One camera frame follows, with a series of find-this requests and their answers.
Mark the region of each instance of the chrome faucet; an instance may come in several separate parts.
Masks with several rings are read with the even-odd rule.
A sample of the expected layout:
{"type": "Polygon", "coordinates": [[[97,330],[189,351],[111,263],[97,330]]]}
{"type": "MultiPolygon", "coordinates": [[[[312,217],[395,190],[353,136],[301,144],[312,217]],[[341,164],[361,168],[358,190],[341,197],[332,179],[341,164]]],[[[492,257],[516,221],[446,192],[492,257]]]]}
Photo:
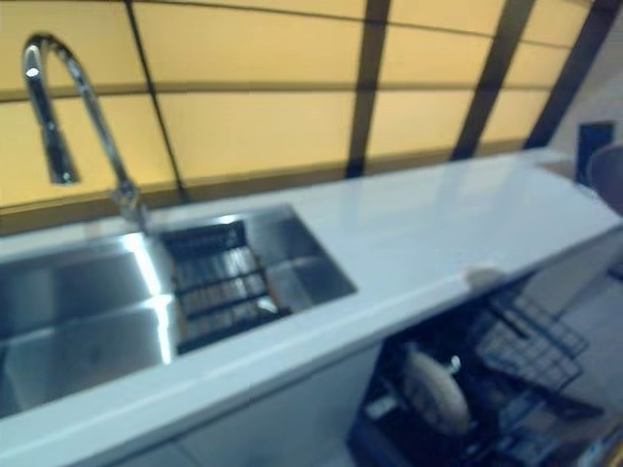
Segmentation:
{"type": "Polygon", "coordinates": [[[80,181],[47,88],[45,63],[50,50],[64,63],[74,80],[76,90],[82,95],[91,123],[115,172],[117,187],[112,192],[112,199],[125,219],[137,224],[140,230],[146,232],[147,208],[138,188],[128,177],[87,73],[60,40],[52,34],[38,33],[26,41],[22,67],[28,97],[41,127],[50,180],[55,184],[73,184],[80,181]]]}

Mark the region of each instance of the sink basin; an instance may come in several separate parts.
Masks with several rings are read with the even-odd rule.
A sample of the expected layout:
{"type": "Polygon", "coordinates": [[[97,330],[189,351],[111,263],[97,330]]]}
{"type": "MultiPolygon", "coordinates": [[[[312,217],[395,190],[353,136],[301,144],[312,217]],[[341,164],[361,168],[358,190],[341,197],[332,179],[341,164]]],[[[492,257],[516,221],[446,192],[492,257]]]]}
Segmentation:
{"type": "Polygon", "coordinates": [[[354,290],[288,206],[0,262],[0,417],[354,290]]]}

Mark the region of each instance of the dishwasher rack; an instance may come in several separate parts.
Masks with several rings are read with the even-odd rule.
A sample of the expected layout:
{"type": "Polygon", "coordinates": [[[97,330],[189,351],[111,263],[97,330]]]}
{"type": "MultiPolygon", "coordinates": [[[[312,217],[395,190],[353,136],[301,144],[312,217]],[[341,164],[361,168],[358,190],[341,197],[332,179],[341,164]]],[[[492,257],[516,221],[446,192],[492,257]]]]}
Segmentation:
{"type": "MultiPolygon", "coordinates": [[[[508,440],[528,436],[521,424],[536,409],[546,407],[563,417],[601,414],[599,408],[562,394],[582,375],[576,358],[588,342],[529,297],[525,282],[390,338],[365,399],[364,424],[392,433],[408,457],[428,459],[422,465],[489,465],[487,459],[510,445],[508,440]],[[435,432],[404,394],[406,356],[414,345],[449,368],[455,366],[455,381],[472,414],[466,434],[435,432]]],[[[540,443],[540,452],[556,445],[536,435],[529,442],[540,443]]]]}

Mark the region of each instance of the dishwasher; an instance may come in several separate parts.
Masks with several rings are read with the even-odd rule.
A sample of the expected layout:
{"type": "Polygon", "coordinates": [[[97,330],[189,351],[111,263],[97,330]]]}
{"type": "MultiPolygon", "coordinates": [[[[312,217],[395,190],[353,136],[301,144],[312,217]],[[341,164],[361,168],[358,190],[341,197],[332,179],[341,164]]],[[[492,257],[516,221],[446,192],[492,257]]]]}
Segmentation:
{"type": "Polygon", "coordinates": [[[603,413],[565,395],[588,342],[533,300],[527,282],[385,342],[351,432],[366,465],[543,465],[561,442],[539,431],[539,413],[603,413]]]}

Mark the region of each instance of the cabinet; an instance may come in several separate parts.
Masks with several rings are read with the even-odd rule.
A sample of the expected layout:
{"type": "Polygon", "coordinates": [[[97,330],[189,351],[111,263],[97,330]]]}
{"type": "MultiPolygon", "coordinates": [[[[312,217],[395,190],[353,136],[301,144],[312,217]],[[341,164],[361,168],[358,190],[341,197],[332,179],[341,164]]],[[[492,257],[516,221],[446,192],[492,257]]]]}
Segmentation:
{"type": "Polygon", "coordinates": [[[313,465],[346,440],[379,350],[370,347],[249,401],[179,442],[202,467],[313,465]]]}

